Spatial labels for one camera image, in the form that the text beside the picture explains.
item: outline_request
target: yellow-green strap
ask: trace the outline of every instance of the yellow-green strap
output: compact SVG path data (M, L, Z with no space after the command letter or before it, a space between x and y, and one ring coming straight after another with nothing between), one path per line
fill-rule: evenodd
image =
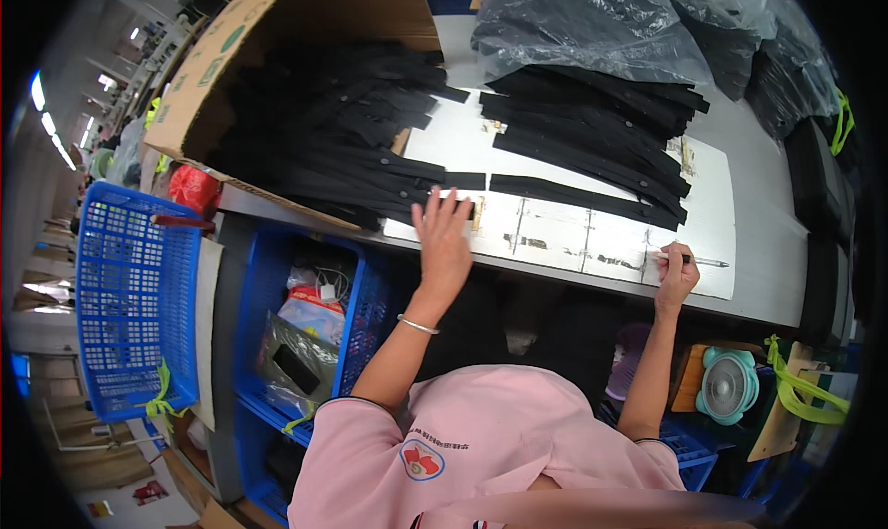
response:
M780 355L777 335L765 338L765 344L768 346L768 363L773 366L774 373L777 375L777 396L780 398L783 407L793 415L816 424L839 425L845 422L845 415L848 413L848 408L851 407L851 402L840 399L819 386L790 373L786 368L786 361ZM837 407L838 411L809 406L799 399L793 389L806 392L815 398L829 402Z
M170 389L170 368L166 367L166 357L161 357L161 365L157 368L157 376L161 382L161 390L157 393L156 398L145 404L145 414L148 417L162 415L163 421L166 422L167 429L172 431L172 424L170 423L170 420L167 419L166 414L170 413L176 417L182 417L185 415L185 412L188 411L188 408L186 407L182 411L176 412L172 406L170 406L170 402L163 399L163 397L166 396L167 390Z
M281 432L284 434L290 435L292 437L293 436L293 427L295 427L296 425L301 424L303 422L306 422L313 417L315 417L315 403L309 402L308 403L308 414L305 415L305 417L300 417L299 419L297 419L295 421L291 421L288 424L284 425L283 429L281 429Z
M829 146L829 151L834 157L845 147L845 140L848 138L848 134L851 133L851 129L854 128L854 113L851 112L851 104L848 102L848 97L841 90L838 90L838 104L836 134L833 135L832 144ZM848 123L845 124L843 129L842 120L845 118L845 111L848 112Z

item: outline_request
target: white table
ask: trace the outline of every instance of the white table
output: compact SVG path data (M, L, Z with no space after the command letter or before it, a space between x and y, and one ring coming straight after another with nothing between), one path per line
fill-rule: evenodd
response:
M438 37L454 87L477 87L481 70L469 49L473 16L436 17ZM706 311L783 326L798 326L805 293L805 228L793 215L789 168L783 149L765 134L745 102L735 104L718 91L703 90L711 103L708 114L697 114L686 135L727 155L734 190L736 260L734 294L730 300L691 295L686 304ZM328 234L418 249L411 240L389 238L370 231L337 229L309 215L226 186L222 210L300 224ZM653 296L656 287L567 271L506 257L475 254L483 265L523 271L551 279L633 295Z

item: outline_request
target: ceiling light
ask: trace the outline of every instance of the ceiling light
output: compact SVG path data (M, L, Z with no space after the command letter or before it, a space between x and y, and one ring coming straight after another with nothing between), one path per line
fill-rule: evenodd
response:
M43 86L40 83L40 71L37 71L37 74L34 75L34 79L31 80L31 99L34 100L34 107L37 108L37 111L43 111L43 106L46 105L46 99L43 97Z
M74 162L71 160L71 156L68 155L68 152L65 151L65 146L61 145L61 138L59 138L58 134L52 135L52 144L54 144L56 146L56 149L59 150L59 153L61 154L62 159L65 160L65 163L68 164L68 167L71 170L77 170L77 168L74 167Z
M51 306L50 307L36 307L32 311L37 312L37 313L68 313L68 314L71 313L70 311L68 311L66 309L55 308L55 307L51 307Z
M52 122L52 117L50 117L50 112L47 111L40 117L40 122L43 123L43 128L46 130L46 133L49 135L55 134L55 124Z

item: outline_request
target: black smartphone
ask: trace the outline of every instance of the black smartphone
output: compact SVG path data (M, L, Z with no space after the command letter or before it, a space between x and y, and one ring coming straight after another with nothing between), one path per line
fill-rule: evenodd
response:
M306 368L302 360L287 346L281 346L274 353L274 363L283 369L287 377L292 379L296 386L305 392L306 396L311 395L321 384L321 380L309 368Z

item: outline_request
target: stack of black fabric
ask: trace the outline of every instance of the stack of black fabric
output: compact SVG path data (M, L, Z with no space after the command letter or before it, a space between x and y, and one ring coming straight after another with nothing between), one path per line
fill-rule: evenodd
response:
M464 102L442 57L399 43L278 49L229 90L237 117L210 165L244 182L362 227L409 223L410 205L445 168L395 155L402 129L425 128L436 100Z
M676 230L691 186L665 153L709 103L683 84L634 82L572 67L524 67L490 82L483 115L508 124L494 147L631 191L630 202L525 177L494 175L490 190L604 210Z

